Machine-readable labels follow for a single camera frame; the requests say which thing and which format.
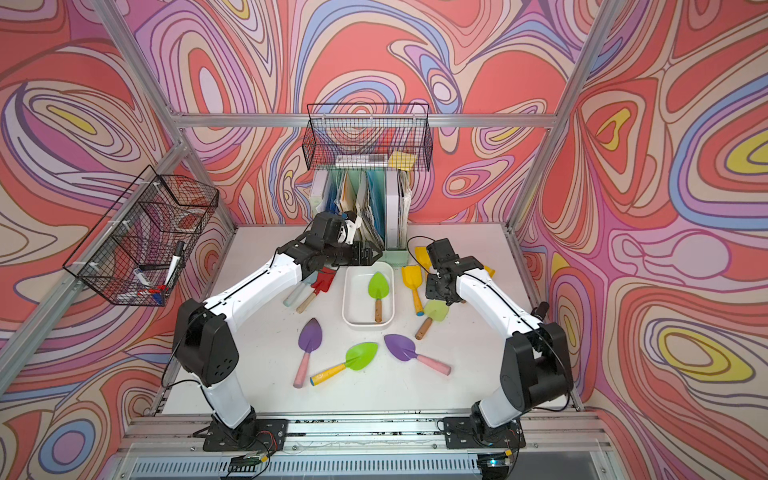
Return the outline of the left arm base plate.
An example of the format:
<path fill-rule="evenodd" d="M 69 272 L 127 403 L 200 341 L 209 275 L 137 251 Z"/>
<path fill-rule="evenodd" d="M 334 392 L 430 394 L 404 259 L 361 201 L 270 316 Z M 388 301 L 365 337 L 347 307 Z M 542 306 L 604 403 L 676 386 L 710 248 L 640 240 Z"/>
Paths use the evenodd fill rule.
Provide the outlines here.
<path fill-rule="evenodd" d="M 247 418 L 236 428 L 213 418 L 204 439 L 206 452 L 281 451 L 287 436 L 286 419 Z"/>

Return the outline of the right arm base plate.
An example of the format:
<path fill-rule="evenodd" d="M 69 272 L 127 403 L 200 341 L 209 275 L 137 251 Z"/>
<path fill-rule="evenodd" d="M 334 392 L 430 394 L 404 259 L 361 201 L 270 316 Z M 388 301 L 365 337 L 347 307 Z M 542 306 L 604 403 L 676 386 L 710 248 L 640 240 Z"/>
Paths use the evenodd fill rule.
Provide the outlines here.
<path fill-rule="evenodd" d="M 479 411 L 469 416 L 444 417 L 438 421 L 438 430 L 444 435 L 446 447 L 458 449 L 518 450 L 526 446 L 522 426 L 517 419 L 497 427 L 488 426 Z"/>

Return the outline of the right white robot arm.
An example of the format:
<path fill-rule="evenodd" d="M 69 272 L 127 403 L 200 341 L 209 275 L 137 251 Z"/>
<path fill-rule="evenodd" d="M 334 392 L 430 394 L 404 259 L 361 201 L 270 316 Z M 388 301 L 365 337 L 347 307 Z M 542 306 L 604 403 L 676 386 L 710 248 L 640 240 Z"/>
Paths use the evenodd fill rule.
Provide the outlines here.
<path fill-rule="evenodd" d="M 543 403 L 566 398 L 574 385 L 567 335 L 543 320 L 549 304 L 526 311 L 479 260 L 459 256 L 446 238 L 433 241 L 426 251 L 434 269 L 427 278 L 427 297 L 447 305 L 466 302 L 505 340 L 500 386 L 472 407 L 477 428 L 505 426 Z"/>

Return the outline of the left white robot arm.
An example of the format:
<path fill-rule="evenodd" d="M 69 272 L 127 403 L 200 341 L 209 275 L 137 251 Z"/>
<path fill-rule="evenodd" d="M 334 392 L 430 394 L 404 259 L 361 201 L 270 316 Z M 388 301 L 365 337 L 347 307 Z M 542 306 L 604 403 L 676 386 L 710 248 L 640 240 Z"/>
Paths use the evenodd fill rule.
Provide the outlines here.
<path fill-rule="evenodd" d="M 278 294 L 326 266 L 378 261 L 384 249 L 355 238 L 361 224 L 349 213 L 321 212 L 296 239 L 277 247 L 269 261 L 234 286 L 179 307 L 172 356 L 199 383 L 220 424 L 236 431 L 256 418 L 234 373 L 238 329 Z"/>

